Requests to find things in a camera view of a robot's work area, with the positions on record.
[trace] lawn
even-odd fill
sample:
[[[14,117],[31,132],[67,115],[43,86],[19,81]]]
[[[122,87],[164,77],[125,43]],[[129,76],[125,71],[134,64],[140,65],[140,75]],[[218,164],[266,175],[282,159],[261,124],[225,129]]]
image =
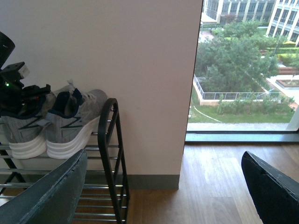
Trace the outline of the lawn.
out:
[[[289,123],[294,112],[291,112],[291,109],[287,108],[286,113],[283,114],[225,114],[218,115],[216,113],[216,106],[200,106],[197,100],[197,94],[195,89],[192,89],[192,100],[191,108],[189,110],[189,123]]]

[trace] green tree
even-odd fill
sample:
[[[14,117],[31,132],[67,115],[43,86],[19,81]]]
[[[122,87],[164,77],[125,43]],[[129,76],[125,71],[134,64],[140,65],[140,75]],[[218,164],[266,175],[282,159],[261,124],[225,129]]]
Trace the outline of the green tree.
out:
[[[232,24],[241,24],[243,31],[232,30]],[[204,91],[261,91],[258,83],[278,74],[277,58],[270,52],[263,56],[256,44],[259,30],[254,27],[257,24],[255,21],[228,24],[224,26],[223,35],[199,44],[195,75],[200,77]]]

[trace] gray sneaker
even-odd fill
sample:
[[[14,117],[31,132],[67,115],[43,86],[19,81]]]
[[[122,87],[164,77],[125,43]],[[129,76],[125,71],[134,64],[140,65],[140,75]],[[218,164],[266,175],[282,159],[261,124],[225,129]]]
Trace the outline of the gray sneaker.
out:
[[[38,100],[30,101],[16,113],[2,111],[1,124],[5,136],[16,159],[29,159],[47,150],[45,129],[38,123],[45,118],[47,111],[55,103],[60,91],[75,90],[72,81],[60,90],[51,92]]]
[[[46,129],[47,153],[55,159],[67,159],[84,148],[107,100],[102,90],[81,93],[75,89],[58,94],[55,104],[46,114],[50,123]]]

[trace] white building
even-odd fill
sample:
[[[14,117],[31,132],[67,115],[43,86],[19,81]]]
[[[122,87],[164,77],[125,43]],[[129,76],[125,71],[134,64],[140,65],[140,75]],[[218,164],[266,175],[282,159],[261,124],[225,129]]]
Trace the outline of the white building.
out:
[[[269,36],[282,35],[299,43],[299,0],[277,0],[267,29]]]
[[[218,23],[225,23],[226,15],[234,15],[238,21],[256,19],[269,22],[275,0],[205,0],[204,13]]]

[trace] window sill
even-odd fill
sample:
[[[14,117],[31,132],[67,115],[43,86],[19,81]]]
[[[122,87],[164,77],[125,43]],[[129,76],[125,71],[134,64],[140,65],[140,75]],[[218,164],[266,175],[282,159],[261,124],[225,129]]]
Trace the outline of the window sill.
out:
[[[299,143],[298,132],[187,132],[185,143],[284,142]]]

